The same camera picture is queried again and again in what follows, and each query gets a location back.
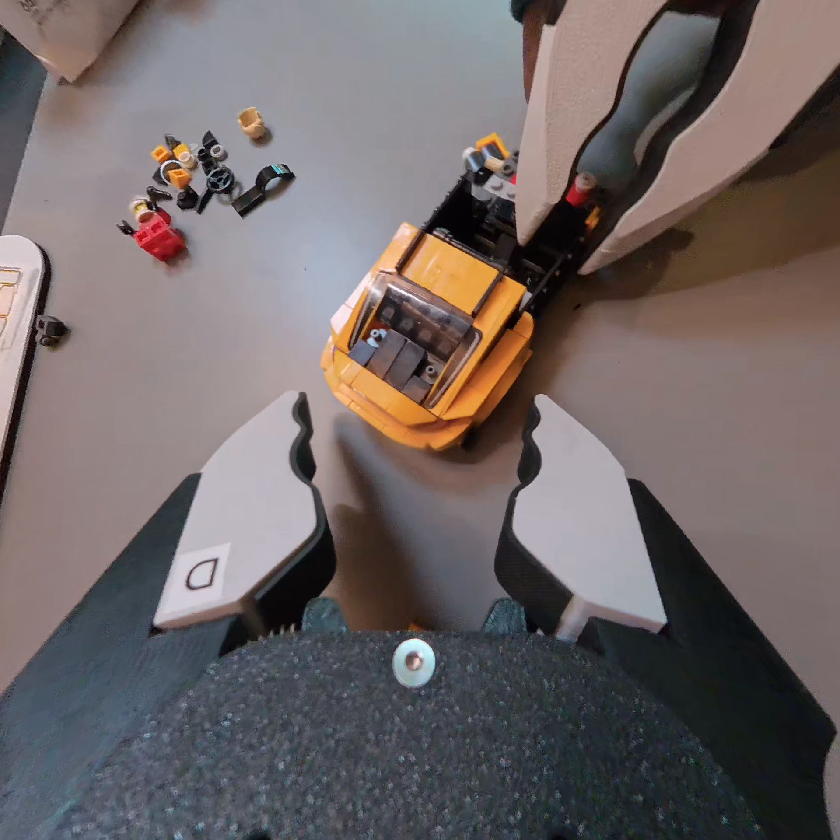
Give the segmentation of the pile of small lego parts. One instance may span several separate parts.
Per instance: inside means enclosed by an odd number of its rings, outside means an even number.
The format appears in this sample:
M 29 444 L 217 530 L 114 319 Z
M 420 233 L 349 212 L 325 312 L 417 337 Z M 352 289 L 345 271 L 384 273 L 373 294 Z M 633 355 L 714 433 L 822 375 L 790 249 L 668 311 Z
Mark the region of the pile of small lego parts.
M 152 175 L 163 191 L 157 200 L 172 196 L 175 205 L 185 212 L 201 214 L 218 197 L 233 203 L 238 183 L 229 166 L 226 148 L 213 131 L 206 131 L 200 141 L 186 143 L 167 133 L 164 141 L 150 151 L 155 163 Z

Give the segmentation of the white paper bag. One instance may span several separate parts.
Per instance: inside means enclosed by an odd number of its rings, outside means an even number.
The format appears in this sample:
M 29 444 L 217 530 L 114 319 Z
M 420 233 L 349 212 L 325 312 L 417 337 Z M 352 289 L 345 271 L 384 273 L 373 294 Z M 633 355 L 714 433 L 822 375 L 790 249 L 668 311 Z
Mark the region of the white paper bag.
M 136 1 L 2 1 L 2 30 L 54 77 L 76 81 L 100 56 Z

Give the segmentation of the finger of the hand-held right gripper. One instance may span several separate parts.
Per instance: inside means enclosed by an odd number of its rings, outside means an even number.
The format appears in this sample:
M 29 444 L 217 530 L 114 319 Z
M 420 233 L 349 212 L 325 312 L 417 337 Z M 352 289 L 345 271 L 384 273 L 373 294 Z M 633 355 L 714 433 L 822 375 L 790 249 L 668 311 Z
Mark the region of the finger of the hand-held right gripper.
M 564 199 L 581 152 L 620 100 L 661 1 L 564 2 L 542 28 L 519 144 L 517 236 L 525 245 Z
M 746 2 L 725 14 L 706 73 L 656 132 L 579 271 L 632 253 L 735 182 L 838 67 L 839 3 Z

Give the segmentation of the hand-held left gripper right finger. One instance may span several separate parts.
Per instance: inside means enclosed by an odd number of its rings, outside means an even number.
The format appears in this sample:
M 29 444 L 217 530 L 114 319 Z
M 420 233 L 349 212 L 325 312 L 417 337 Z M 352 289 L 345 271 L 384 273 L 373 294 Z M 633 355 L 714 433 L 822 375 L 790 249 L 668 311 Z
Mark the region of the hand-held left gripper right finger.
M 652 634 L 668 621 L 624 467 L 543 394 L 522 433 L 494 570 L 527 621 L 565 642 L 592 619 Z

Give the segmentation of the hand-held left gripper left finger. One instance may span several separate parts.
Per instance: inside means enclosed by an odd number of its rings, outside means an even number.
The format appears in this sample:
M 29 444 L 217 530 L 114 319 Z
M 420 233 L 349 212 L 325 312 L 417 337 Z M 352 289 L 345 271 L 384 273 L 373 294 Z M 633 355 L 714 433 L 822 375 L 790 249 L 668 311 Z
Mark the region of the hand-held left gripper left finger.
M 301 623 L 337 567 L 312 434 L 306 393 L 285 392 L 206 462 L 154 627 L 232 617 L 267 634 Z

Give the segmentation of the black lego wrench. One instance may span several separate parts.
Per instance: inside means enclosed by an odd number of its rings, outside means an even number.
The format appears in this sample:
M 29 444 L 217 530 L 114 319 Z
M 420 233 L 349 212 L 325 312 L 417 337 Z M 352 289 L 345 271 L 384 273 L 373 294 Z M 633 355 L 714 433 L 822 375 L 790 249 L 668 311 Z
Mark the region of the black lego wrench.
M 272 191 L 295 179 L 296 175 L 288 165 L 267 165 L 259 170 L 254 184 L 234 199 L 232 207 L 240 218 L 245 218 L 263 204 Z

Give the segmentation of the lego sticker sheet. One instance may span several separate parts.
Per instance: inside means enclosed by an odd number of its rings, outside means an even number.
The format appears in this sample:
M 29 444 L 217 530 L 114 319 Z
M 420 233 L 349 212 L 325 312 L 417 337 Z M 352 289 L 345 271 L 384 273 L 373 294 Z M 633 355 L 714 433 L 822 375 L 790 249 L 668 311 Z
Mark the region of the lego sticker sheet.
M 1 267 L 1 353 L 13 346 L 22 318 L 28 283 L 25 273 L 16 267 Z

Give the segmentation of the person's right hand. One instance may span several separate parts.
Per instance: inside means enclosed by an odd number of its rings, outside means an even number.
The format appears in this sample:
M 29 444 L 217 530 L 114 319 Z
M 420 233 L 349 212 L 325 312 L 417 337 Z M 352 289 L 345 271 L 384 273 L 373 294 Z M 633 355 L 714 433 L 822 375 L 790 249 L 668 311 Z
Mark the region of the person's right hand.
M 547 13 L 543 2 L 532 2 L 521 16 L 522 84 L 526 102 L 530 101 L 532 80 Z

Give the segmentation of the yellow lego car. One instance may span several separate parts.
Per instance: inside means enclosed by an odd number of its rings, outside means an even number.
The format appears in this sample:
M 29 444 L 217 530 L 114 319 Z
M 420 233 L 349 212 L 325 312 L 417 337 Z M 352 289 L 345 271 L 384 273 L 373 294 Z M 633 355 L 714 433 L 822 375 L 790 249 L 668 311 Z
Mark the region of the yellow lego car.
M 518 150 L 491 133 L 463 162 L 425 224 L 402 224 L 335 313 L 321 358 L 342 404 L 427 452 L 462 445 L 511 389 L 601 215 L 597 180 L 580 172 L 521 245 Z

